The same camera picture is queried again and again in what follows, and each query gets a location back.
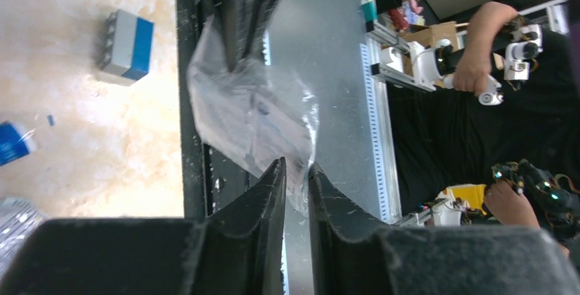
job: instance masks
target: gray table surface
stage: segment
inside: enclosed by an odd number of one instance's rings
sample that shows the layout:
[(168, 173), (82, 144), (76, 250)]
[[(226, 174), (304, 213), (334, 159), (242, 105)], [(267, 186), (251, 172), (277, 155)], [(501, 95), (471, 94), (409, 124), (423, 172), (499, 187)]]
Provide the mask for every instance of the gray table surface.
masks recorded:
[[(355, 203), (379, 217), (360, 43), (360, 0), (282, 0), (269, 26), (272, 65), (296, 70), (320, 104), (315, 160)], [(291, 294), (313, 294), (308, 220), (287, 208)]]

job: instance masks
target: beige tabletop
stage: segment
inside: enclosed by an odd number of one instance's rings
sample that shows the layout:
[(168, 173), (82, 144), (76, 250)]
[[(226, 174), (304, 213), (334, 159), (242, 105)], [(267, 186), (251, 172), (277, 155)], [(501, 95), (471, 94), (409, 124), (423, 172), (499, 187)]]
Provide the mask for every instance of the beige tabletop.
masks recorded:
[[(95, 62), (119, 8), (155, 24), (150, 74), (131, 87)], [(50, 216), (183, 215), (175, 0), (0, 0), (0, 38), (0, 118), (55, 121), (0, 166), (0, 198)]]

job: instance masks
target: blue and gray box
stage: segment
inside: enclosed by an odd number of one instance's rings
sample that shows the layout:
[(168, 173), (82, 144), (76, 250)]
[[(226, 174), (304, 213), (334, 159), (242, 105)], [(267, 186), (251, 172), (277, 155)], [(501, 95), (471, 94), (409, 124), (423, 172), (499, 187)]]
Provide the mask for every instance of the blue and gray box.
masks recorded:
[(101, 69), (109, 74), (138, 81), (149, 73), (153, 23), (127, 11), (111, 13), (106, 23), (107, 34)]

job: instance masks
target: human hand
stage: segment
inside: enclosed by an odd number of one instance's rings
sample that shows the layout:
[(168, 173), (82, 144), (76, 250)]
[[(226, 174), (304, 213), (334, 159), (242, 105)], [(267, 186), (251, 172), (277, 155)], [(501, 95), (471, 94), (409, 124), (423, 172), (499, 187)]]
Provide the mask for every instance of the human hand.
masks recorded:
[(515, 193), (506, 181), (499, 181), (492, 185), (486, 193), (484, 203), (491, 214), (503, 225), (540, 228), (540, 223), (527, 198)]
[(486, 91), (488, 75), (491, 73), (491, 52), (484, 49), (466, 49), (457, 63), (453, 77), (453, 88), (474, 92), (478, 97)]

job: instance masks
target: red object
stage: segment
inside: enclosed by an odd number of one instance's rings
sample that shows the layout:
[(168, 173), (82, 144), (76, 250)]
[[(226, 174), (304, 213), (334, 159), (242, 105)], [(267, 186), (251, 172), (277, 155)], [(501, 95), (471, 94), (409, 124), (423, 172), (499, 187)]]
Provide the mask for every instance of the red object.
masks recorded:
[(409, 28), (409, 23), (403, 16), (403, 14), (399, 11), (399, 9), (392, 9), (386, 12), (391, 18), (391, 22), (398, 30), (406, 30)]

